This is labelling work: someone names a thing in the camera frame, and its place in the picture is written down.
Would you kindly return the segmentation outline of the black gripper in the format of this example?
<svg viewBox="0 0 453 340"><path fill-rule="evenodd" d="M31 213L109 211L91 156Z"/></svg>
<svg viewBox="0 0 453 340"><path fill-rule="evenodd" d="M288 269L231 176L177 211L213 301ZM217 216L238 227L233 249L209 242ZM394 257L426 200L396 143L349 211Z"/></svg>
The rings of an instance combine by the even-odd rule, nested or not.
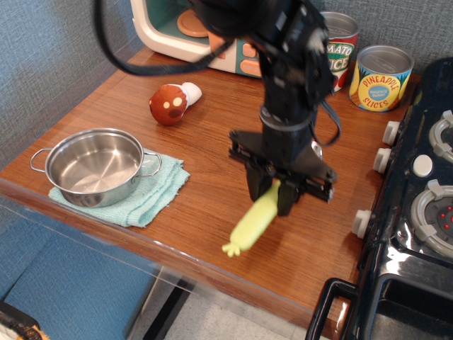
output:
<svg viewBox="0 0 453 340"><path fill-rule="evenodd" d="M300 122L295 123L279 118L271 114L266 107L262 107L261 132L232 130L229 133L231 147L237 143L270 162L266 164L246 162L246 180L252 201L257 201L272 186L275 167L313 176L319 183L329 182L331 184L329 200L312 196L326 202L332 199L333 184L337 181L338 175L322 160L322 156L314 148L315 144L321 144L315 133L317 113L317 107L304 110L305 116ZM302 194L303 190L299 183L283 181L278 189L277 215L288 216Z"/></svg>

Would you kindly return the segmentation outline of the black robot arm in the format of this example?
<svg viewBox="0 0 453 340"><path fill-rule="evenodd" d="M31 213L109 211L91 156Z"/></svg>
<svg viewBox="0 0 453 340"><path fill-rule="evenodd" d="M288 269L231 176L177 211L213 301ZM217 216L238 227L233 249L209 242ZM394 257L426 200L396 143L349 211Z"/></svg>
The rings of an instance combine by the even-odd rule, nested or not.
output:
<svg viewBox="0 0 453 340"><path fill-rule="evenodd" d="M265 96L262 130L234 130L230 155L246 166L259 199L280 182L277 213L288 215L305 193L330 200L337 174L313 150L319 108L333 92L324 17L309 1L192 1L209 32L242 39L257 50Z"/></svg>

